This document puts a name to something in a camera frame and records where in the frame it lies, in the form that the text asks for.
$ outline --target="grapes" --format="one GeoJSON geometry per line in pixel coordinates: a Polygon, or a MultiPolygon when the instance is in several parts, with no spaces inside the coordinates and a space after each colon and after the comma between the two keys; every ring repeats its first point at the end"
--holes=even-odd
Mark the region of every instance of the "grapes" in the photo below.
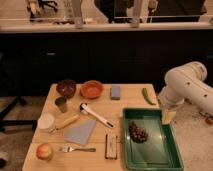
{"type": "Polygon", "coordinates": [[[134,121],[129,125],[131,139],[136,143],[143,143],[148,139],[148,133],[144,128],[138,127],[134,121]]]}

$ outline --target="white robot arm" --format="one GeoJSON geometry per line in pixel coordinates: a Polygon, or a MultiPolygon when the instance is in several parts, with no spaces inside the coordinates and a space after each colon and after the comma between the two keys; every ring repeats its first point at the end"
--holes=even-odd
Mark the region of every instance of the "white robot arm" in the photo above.
{"type": "Polygon", "coordinates": [[[190,62],[169,70],[165,75],[166,86],[158,96],[162,108],[175,110],[187,98],[213,115],[213,89],[203,82],[206,77],[206,67],[200,62],[190,62]]]}

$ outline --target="cup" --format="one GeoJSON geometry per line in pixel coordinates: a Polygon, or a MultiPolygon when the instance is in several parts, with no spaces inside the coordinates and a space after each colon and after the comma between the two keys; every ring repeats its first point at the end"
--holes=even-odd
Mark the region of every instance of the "cup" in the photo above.
{"type": "Polygon", "coordinates": [[[163,125],[170,124],[172,119],[175,117],[176,113],[177,112],[174,110],[168,110],[168,109],[162,110],[162,124],[163,125]]]}
{"type": "Polygon", "coordinates": [[[38,128],[51,133],[55,128],[55,117],[51,113],[45,113],[38,119],[38,128]]]}
{"type": "Polygon", "coordinates": [[[67,99],[65,97],[58,97],[55,100],[55,105],[62,113],[65,113],[67,111],[67,99]]]}

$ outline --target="green tray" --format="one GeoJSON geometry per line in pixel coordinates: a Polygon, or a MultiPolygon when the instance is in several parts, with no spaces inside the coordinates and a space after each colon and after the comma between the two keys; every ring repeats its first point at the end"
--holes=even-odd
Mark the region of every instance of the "green tray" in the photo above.
{"type": "Polygon", "coordinates": [[[161,124],[161,110],[125,108],[124,151],[129,170],[182,171],[183,162],[170,124],[161,124]],[[133,142],[129,124],[134,121],[146,129],[149,137],[144,143],[133,142]]]}

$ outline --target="red bowl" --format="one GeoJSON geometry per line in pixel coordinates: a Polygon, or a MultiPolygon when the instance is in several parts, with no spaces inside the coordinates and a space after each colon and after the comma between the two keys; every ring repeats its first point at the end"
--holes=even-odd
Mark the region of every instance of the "red bowl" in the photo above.
{"type": "Polygon", "coordinates": [[[71,98],[76,92],[76,82],[70,79],[60,81],[56,86],[57,92],[66,98],[71,98]]]}
{"type": "Polygon", "coordinates": [[[94,99],[101,95],[103,85],[99,81],[90,80],[82,84],[80,91],[82,96],[89,99],[94,99]]]}

